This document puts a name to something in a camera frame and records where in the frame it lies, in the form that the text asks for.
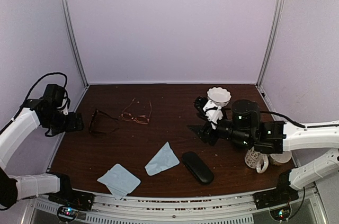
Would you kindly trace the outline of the black glasses case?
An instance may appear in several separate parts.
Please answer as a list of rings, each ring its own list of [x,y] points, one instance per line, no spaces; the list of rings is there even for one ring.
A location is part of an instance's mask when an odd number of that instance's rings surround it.
[[[214,173],[205,164],[205,162],[192,151],[182,155],[183,164],[201,184],[207,185],[214,180]]]

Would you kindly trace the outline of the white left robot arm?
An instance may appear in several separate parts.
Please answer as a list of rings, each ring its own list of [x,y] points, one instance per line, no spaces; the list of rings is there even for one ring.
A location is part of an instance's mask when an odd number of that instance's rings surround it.
[[[84,129],[82,115],[69,112],[69,98],[64,87],[48,84],[39,99],[25,99],[16,114],[1,130],[1,210],[17,201],[44,194],[55,195],[65,205],[76,201],[70,178],[64,174],[9,176],[5,173],[12,155],[35,129],[47,129],[46,137]]]

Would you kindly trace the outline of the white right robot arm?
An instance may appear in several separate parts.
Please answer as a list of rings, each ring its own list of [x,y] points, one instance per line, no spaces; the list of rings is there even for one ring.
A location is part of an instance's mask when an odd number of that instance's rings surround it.
[[[285,117],[283,121],[262,122],[256,102],[240,99],[231,105],[228,120],[224,108],[206,97],[197,97],[194,107],[205,120],[203,126],[190,126],[205,143],[215,145],[226,139],[234,145],[260,154],[282,154],[298,149],[327,148],[328,152],[301,167],[280,174],[271,198],[283,203],[304,186],[338,170],[338,122],[301,124]]]

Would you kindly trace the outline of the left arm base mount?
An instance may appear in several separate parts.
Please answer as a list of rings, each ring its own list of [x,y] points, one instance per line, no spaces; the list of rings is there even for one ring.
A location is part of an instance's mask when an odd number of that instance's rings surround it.
[[[81,211],[91,211],[94,201],[94,194],[74,190],[68,175],[48,172],[55,175],[60,181],[60,190],[56,193],[49,193],[48,200],[60,206],[57,209],[57,218],[63,223],[74,221]]]

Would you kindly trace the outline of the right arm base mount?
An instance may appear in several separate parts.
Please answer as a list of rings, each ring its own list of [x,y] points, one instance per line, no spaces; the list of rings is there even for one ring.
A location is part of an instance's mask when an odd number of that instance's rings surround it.
[[[291,202],[299,199],[299,191],[291,187],[291,182],[289,181],[291,172],[292,170],[290,169],[279,175],[276,188],[253,194],[256,208],[258,210],[272,208],[270,215],[273,220],[279,223],[288,222],[296,216],[304,204],[306,196],[306,189],[303,187],[301,203],[297,210],[293,210]]]

